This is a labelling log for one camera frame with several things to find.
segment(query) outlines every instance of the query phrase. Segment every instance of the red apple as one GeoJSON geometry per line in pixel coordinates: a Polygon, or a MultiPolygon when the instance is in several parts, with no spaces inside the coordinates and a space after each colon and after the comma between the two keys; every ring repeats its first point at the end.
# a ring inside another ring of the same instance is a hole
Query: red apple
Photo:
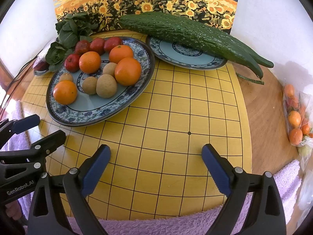
{"type": "Polygon", "coordinates": [[[90,51],[95,51],[97,52],[99,55],[102,55],[104,53],[104,43],[105,40],[102,38],[96,38],[94,39],[91,43],[90,43],[90,47],[89,50],[90,51]]]}
{"type": "Polygon", "coordinates": [[[89,51],[90,43],[88,40],[82,40],[77,42],[75,46],[75,54],[82,55],[89,51]]]}
{"type": "Polygon", "coordinates": [[[103,46],[105,52],[110,52],[114,47],[118,45],[123,45],[123,41],[119,37],[111,37],[109,38],[103,46]]]}
{"type": "Polygon", "coordinates": [[[65,59],[65,69],[72,73],[77,72],[79,70],[79,58],[80,56],[78,54],[70,54],[65,59]]]}

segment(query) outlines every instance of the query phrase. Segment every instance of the silver screw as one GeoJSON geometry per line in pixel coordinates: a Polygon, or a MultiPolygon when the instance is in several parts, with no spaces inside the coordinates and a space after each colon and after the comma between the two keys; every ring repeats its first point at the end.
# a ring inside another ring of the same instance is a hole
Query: silver screw
{"type": "Polygon", "coordinates": [[[70,173],[70,174],[76,174],[77,171],[78,171],[77,168],[72,168],[72,169],[69,170],[69,173],[70,173]]]}
{"type": "Polygon", "coordinates": [[[35,164],[34,164],[34,168],[35,168],[35,169],[39,169],[40,167],[41,167],[41,164],[40,164],[40,163],[35,163],[35,164]]]}
{"type": "Polygon", "coordinates": [[[244,170],[243,170],[242,168],[240,168],[240,167],[236,167],[236,168],[235,168],[235,171],[236,171],[237,173],[243,173],[243,172],[244,172],[244,170]]]}
{"type": "Polygon", "coordinates": [[[267,176],[268,178],[272,177],[272,173],[270,173],[269,171],[265,172],[265,176],[267,176]]]}

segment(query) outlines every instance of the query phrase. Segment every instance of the grid board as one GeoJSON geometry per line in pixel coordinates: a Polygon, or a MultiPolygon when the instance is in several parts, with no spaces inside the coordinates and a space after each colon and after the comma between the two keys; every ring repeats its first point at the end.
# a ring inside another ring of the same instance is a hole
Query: grid board
{"type": "MultiPolygon", "coordinates": [[[[113,32],[95,37],[111,37],[113,32]]],[[[119,32],[145,41],[146,36],[119,32]]],[[[53,73],[35,77],[22,99],[24,115],[38,114],[29,130],[35,142],[59,129],[65,144],[47,157],[51,175],[79,167],[101,144],[112,152],[95,191],[87,197],[95,215],[110,220],[189,215],[222,204],[201,159],[211,143],[235,167],[251,172],[251,140],[240,85],[231,63],[218,70],[186,70],[156,59],[151,82],[126,109],[87,127],[65,127],[47,112],[45,98],[53,73]]],[[[71,210],[61,195],[68,216],[71,210]]]]}

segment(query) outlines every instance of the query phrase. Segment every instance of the blue and white plate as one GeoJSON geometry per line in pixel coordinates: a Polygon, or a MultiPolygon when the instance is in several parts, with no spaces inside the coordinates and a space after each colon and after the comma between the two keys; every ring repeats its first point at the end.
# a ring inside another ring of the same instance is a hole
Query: blue and white plate
{"type": "Polygon", "coordinates": [[[215,70],[227,62],[225,58],[210,56],[177,42],[169,43],[152,36],[146,38],[146,43],[159,59],[186,69],[215,70]]]}
{"type": "Polygon", "coordinates": [[[91,96],[85,94],[81,88],[83,80],[89,76],[99,78],[102,75],[103,67],[110,62],[109,54],[104,53],[101,56],[100,69],[96,73],[85,74],[81,70],[72,73],[74,83],[76,83],[78,89],[77,98],[70,105],[61,105],[55,101],[53,89],[59,82],[60,76],[68,72],[65,67],[62,67],[52,77],[46,96],[48,112],[59,124],[69,127],[87,126],[108,119],[129,106],[146,88],[155,67],[155,58],[152,51],[140,40],[130,37],[120,38],[123,40],[124,45],[132,48],[134,58],[140,62],[142,71],[138,82],[128,87],[117,84],[117,93],[108,99],[103,99],[97,94],[91,96]]]}

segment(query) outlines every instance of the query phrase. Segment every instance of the white wall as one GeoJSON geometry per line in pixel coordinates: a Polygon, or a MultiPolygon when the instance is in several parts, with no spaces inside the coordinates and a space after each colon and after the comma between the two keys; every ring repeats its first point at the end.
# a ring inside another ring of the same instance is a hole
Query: white wall
{"type": "Polygon", "coordinates": [[[57,37],[53,0],[15,0],[0,24],[0,60],[15,77],[57,37]]]}
{"type": "MultiPolygon", "coordinates": [[[[56,37],[53,0],[16,0],[0,24],[0,59],[15,76],[56,37]]],[[[313,94],[313,22],[298,0],[239,0],[232,35],[274,62],[281,83],[313,94]]]]}
{"type": "Polygon", "coordinates": [[[274,62],[282,84],[313,94],[313,22],[299,0],[238,0],[231,34],[274,62]]]}

